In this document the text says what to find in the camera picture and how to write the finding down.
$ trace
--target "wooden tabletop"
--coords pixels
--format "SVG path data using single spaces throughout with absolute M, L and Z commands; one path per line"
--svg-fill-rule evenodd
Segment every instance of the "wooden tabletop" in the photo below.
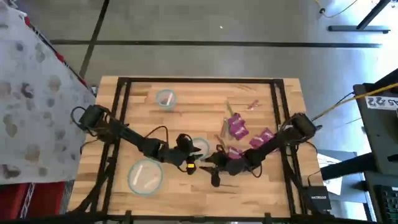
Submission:
M 102 78 L 97 104 L 112 107 L 117 80 L 117 77 Z M 299 80 L 285 78 L 284 83 L 290 114 L 305 112 Z M 176 92 L 177 105 L 172 112 L 161 110 L 155 103 L 156 93 L 163 89 Z M 281 104 L 279 91 L 277 97 Z M 212 153 L 218 144 L 215 134 L 220 133 L 223 118 L 229 116 L 226 100 L 234 112 L 240 113 L 246 120 L 245 126 L 249 131 L 240 141 L 225 139 L 226 144 L 242 150 L 249 149 L 249 140 L 265 127 L 272 132 L 277 131 L 270 85 L 260 83 L 133 83 L 125 123 L 129 123 L 130 128 L 141 135 L 165 125 L 169 129 L 171 147 L 175 146 L 175 139 L 180 133 L 189 134 L 193 138 L 205 138 L 210 143 Z M 248 104 L 254 100 L 259 100 L 259 106 L 248 110 Z M 279 111 L 283 115 L 282 105 L 279 105 Z M 156 131 L 152 137 L 165 139 L 164 130 Z M 103 143 L 99 141 L 84 148 L 69 210 L 76 208 L 94 186 L 102 150 Z M 127 182 L 130 168 L 141 159 L 144 156 L 136 146 L 121 141 L 109 214 L 124 215 L 126 210 L 132 210 L 135 215 L 263 217 L 265 212 L 269 212 L 272 217 L 290 216 L 280 152 L 273 152 L 262 162 L 263 173 L 260 178 L 257 179 L 250 173 L 236 176 L 220 174 L 221 186 L 218 188 L 210 184 L 210 174 L 203 170 L 198 169 L 193 175 L 187 175 L 171 164 L 161 164 L 163 183 L 159 191 L 151 196 L 132 193 Z M 301 144 L 298 159 L 303 184 L 307 185 L 308 175 L 319 170 L 314 148 L 309 144 Z M 322 185 L 320 173 L 311 176 L 311 183 Z M 299 197 L 294 185 L 293 191 L 296 210 L 300 212 Z M 98 210 L 102 208 L 103 192 L 104 187 L 99 197 Z

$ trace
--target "gray floor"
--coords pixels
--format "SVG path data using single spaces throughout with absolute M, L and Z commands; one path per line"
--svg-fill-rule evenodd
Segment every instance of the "gray floor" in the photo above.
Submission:
M 320 0 L 334 14 L 351 1 Z M 18 0 L 20 10 L 50 39 L 90 40 L 101 11 L 99 0 Z M 371 25 L 388 34 L 328 32 L 328 25 L 356 25 L 377 3 L 360 0 L 332 19 L 321 17 L 315 1 L 110 0 L 98 40 L 199 40 L 383 44 L 382 48 L 214 47 L 96 45 L 85 80 L 103 75 L 299 78 L 309 116 L 398 67 L 398 8 L 387 6 Z M 56 45 L 79 72 L 88 45 Z M 369 152 L 356 103 L 317 121 L 319 149 Z M 339 217 L 357 216 L 358 205 L 333 202 Z

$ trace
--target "marker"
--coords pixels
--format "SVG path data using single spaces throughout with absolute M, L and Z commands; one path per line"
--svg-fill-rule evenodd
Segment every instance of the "marker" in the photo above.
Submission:
M 136 176 L 134 177 L 134 180 L 133 180 L 133 182 L 132 182 L 133 185 L 136 185 L 136 184 L 137 184 L 138 176 L 141 174 L 141 171 L 142 171 L 142 165 L 140 165 L 139 168 L 138 168 L 137 174 L 136 174 Z

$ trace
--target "purple snack bag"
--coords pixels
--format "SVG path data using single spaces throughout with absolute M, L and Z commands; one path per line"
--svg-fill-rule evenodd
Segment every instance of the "purple snack bag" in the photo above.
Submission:
M 257 149 L 273 137 L 274 134 L 270 131 L 270 129 L 265 128 L 259 136 L 254 136 L 250 140 L 249 144 L 253 147 L 253 149 Z
M 264 140 L 264 143 L 265 143 L 265 142 L 269 141 L 270 139 L 272 139 L 274 137 L 274 134 L 271 132 L 270 129 L 265 128 L 259 137 L 262 138 L 262 140 Z
M 231 125 L 231 127 L 229 127 L 229 133 L 234 136 L 236 140 L 241 140 L 249 134 L 249 131 L 243 125 Z
M 231 159 L 240 159 L 242 158 L 241 154 L 243 153 L 242 150 L 236 149 L 232 146 L 228 146 L 228 157 Z
M 249 144 L 253 149 L 257 149 L 258 147 L 262 146 L 264 144 L 264 140 L 260 138 L 259 136 L 254 136 L 250 141 Z
M 243 126 L 245 123 L 245 121 L 242 119 L 241 115 L 238 113 L 235 113 L 234 116 L 232 116 L 232 118 L 228 119 L 228 124 L 230 126 Z

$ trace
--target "label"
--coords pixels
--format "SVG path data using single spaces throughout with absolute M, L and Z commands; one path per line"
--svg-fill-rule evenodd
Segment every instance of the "label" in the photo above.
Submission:
M 396 110 L 398 109 L 398 98 L 386 96 L 365 96 L 366 105 L 369 109 Z

